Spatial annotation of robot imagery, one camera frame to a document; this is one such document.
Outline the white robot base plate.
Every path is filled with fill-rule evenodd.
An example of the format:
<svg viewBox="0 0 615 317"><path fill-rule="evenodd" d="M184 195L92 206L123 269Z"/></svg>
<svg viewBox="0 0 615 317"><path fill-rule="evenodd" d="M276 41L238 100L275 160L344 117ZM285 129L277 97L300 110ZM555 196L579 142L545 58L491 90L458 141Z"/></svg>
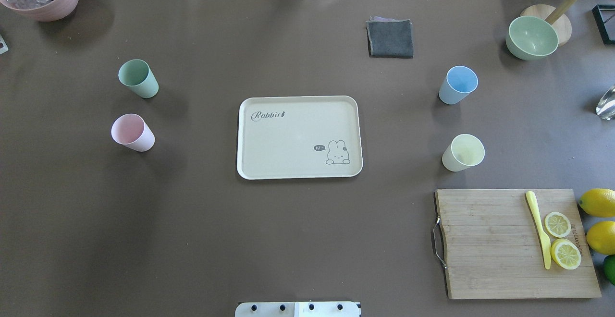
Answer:
<svg viewBox="0 0 615 317"><path fill-rule="evenodd" d="M235 317L360 317L360 302L244 302L235 309Z"/></svg>

